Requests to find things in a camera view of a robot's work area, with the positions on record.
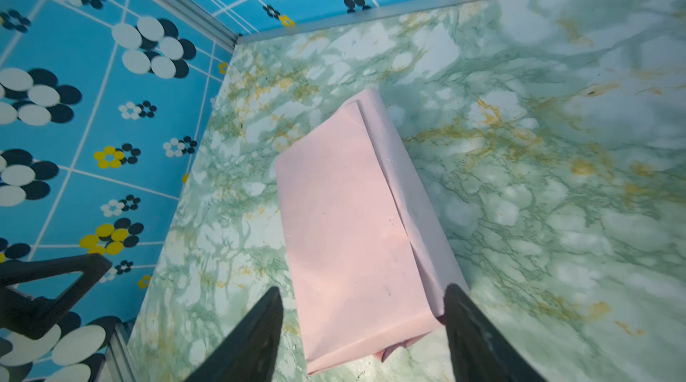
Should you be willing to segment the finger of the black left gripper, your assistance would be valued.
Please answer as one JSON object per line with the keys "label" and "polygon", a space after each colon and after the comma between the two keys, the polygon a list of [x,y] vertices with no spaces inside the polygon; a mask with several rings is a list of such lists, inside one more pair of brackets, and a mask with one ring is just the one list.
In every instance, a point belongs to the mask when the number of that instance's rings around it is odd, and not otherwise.
{"label": "finger of the black left gripper", "polygon": [[1,328],[38,340],[100,281],[113,264],[84,254],[1,265]]}

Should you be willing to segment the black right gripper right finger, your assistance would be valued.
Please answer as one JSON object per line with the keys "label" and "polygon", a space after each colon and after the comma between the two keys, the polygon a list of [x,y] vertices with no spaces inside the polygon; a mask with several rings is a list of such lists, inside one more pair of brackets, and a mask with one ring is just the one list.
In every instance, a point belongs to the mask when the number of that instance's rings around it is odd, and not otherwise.
{"label": "black right gripper right finger", "polygon": [[457,381],[543,381],[456,284],[444,296],[444,323]]}

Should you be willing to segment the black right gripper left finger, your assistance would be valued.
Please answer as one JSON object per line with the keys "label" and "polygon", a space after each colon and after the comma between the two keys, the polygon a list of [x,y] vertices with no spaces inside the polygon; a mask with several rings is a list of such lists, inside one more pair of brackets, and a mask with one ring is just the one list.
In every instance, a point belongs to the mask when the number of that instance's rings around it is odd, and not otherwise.
{"label": "black right gripper left finger", "polygon": [[271,287],[186,381],[272,380],[282,322],[280,289]]}

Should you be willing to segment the purple wrapping paper sheet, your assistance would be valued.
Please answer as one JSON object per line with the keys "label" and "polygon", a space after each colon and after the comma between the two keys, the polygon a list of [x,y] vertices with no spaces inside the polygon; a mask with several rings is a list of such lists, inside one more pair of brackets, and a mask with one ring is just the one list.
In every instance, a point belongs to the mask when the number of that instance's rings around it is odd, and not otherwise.
{"label": "purple wrapping paper sheet", "polygon": [[280,216],[307,371],[385,360],[441,327],[466,279],[375,90],[280,154]]}

